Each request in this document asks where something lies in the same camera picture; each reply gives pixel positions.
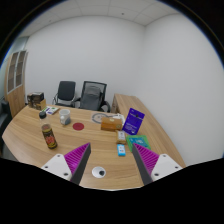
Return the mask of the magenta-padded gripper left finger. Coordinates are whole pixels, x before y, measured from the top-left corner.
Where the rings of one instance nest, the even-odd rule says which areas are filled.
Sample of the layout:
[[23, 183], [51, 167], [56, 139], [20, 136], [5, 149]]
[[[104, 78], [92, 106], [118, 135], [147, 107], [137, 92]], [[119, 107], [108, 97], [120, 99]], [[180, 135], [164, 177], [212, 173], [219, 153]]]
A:
[[42, 169], [79, 185], [90, 154], [91, 145], [87, 143], [65, 155], [56, 154]]

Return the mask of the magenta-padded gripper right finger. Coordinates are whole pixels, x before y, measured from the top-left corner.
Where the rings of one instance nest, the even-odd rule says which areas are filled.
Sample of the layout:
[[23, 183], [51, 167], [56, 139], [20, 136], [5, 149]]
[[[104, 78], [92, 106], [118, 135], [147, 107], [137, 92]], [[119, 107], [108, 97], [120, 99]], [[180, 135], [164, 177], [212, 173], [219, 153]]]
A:
[[182, 169], [168, 154], [158, 155], [136, 143], [133, 144], [132, 153], [144, 185], [148, 185]]

